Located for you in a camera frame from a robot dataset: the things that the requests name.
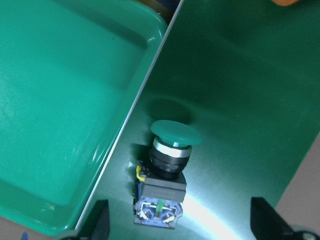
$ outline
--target silver metal ring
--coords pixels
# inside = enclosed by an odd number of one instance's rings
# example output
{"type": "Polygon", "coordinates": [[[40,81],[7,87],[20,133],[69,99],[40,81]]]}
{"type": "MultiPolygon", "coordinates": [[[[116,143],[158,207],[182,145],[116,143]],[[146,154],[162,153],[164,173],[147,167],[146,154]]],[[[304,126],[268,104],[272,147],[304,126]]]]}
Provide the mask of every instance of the silver metal ring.
{"type": "Polygon", "coordinates": [[[154,138],[153,146],[155,149],[157,149],[159,152],[168,155],[173,158],[187,158],[191,154],[191,146],[188,147],[169,147],[167,145],[164,145],[158,137],[154,138]]]}

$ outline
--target metal screw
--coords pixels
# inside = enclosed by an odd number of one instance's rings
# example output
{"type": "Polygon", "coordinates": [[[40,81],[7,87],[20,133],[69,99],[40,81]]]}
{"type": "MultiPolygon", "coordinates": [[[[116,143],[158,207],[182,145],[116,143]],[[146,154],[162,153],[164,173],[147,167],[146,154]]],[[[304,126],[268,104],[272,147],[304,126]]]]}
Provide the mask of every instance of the metal screw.
{"type": "Polygon", "coordinates": [[[302,238],[303,240],[316,240],[316,236],[309,232],[305,232],[304,234],[302,234],[302,238]]]}

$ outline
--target orange object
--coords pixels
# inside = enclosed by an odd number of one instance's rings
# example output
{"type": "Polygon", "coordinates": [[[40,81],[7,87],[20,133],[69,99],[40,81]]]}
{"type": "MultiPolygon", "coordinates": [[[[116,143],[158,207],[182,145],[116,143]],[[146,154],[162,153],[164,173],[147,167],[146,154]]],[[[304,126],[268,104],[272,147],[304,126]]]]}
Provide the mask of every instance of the orange object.
{"type": "Polygon", "coordinates": [[[272,2],[280,5],[280,6],[289,6],[298,2],[299,0],[272,0],[272,2]]]}

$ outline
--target yellow clip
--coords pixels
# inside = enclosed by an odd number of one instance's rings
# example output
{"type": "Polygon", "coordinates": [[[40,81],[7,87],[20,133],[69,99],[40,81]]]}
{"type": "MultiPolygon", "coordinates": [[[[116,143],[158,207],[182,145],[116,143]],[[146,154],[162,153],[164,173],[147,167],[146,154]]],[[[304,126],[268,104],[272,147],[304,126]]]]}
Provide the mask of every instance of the yellow clip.
{"type": "Polygon", "coordinates": [[[135,171],[136,171],[136,178],[139,179],[140,181],[144,182],[146,180],[146,178],[145,177],[141,177],[139,175],[139,173],[141,171],[141,166],[140,165],[136,166],[136,170],[135,171]]]}

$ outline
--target green button cap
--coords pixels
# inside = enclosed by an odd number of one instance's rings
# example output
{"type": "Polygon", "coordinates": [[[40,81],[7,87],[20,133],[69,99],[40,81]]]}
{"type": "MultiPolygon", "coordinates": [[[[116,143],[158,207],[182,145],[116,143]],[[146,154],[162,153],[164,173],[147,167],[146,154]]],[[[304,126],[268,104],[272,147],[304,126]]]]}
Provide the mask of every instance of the green button cap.
{"type": "Polygon", "coordinates": [[[150,129],[161,141],[173,147],[194,146],[202,142],[195,128],[181,122],[158,120],[151,124],[150,129]]]}

